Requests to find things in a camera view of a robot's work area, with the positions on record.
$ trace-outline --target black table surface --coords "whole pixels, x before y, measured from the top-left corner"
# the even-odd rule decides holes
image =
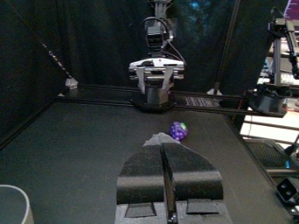
[[[24,189],[34,223],[113,223],[117,174],[152,134],[184,122],[181,141],[223,178],[233,223],[292,223],[271,182],[223,115],[54,102],[0,151],[0,182]]]

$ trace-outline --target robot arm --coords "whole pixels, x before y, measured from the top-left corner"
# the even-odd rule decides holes
[[[164,111],[172,107],[168,90],[175,79],[183,79],[184,61],[173,45],[173,28],[165,18],[165,11],[172,0],[151,0],[155,16],[144,21],[145,44],[149,49],[148,59],[129,64],[129,79],[137,80],[141,97],[132,103],[143,110]],[[177,56],[165,51],[171,47]]]

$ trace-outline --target black platform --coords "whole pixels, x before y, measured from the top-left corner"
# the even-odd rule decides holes
[[[173,121],[189,133],[181,143],[215,165],[233,223],[292,223],[272,182],[223,115],[54,102],[0,151],[1,184],[26,192],[34,223],[113,223],[123,163]]]

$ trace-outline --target black enclosure wall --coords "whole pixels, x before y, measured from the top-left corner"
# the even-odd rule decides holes
[[[273,6],[283,11],[285,3],[287,0],[173,0],[168,10],[168,18],[177,19],[173,45],[188,64],[184,80],[175,83],[175,89],[207,92],[217,74],[220,90],[227,94],[241,94],[255,86],[271,44],[269,11]],[[140,23],[153,15],[145,0],[1,0],[1,139],[54,98],[65,81],[9,4],[74,79],[94,85],[136,86],[127,69],[131,62],[147,56]],[[236,6],[236,23],[231,26]]]
[[[65,75],[17,14],[61,57],[54,1],[0,1],[0,143],[64,87]]]
[[[69,57],[81,83],[129,86],[128,64],[147,56],[144,18],[153,15],[145,0],[64,2]],[[177,19],[173,45],[187,61],[185,78],[175,88],[207,92],[213,87],[235,4],[239,4],[231,44],[221,71],[221,91],[241,94],[252,88],[269,47],[271,9],[284,10],[285,0],[175,0],[167,11]]]

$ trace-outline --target cable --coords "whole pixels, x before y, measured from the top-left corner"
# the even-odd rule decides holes
[[[14,189],[24,196],[24,200],[25,200],[25,213],[24,213],[22,222],[21,222],[21,224],[24,224],[26,222],[26,217],[28,217],[29,209],[30,209],[29,198],[28,198],[24,190],[20,189],[18,187],[16,187],[13,185],[0,185],[0,187],[5,187],[5,188]]]
[[[171,41],[167,40],[167,43],[168,43],[168,45],[171,46],[171,48],[175,50],[175,52],[179,54],[179,57],[180,57],[180,59],[181,59],[181,61],[183,61],[183,64],[187,66],[185,60],[184,60],[184,58],[183,58],[180,52],[179,52],[179,51],[176,50],[176,48],[173,47]]]
[[[40,38],[40,36],[36,34],[36,32],[33,31],[32,27],[28,25],[26,21],[24,20],[21,14],[17,12],[17,9],[13,7],[13,5],[4,0],[5,3],[9,6],[10,12],[18,17],[18,19],[21,20],[24,26],[26,27],[26,29],[29,30],[30,34],[34,36],[34,38],[37,39],[37,42],[40,43],[40,45],[42,46],[42,48],[48,51],[48,54],[50,56],[50,58],[53,59],[54,63],[57,64],[57,66],[60,67],[60,69],[62,70],[62,72],[66,74],[68,78],[70,77],[70,73],[68,72],[66,68],[64,67],[64,65],[60,63],[56,55],[52,53],[52,50],[49,49],[49,47],[44,44],[42,39]]]

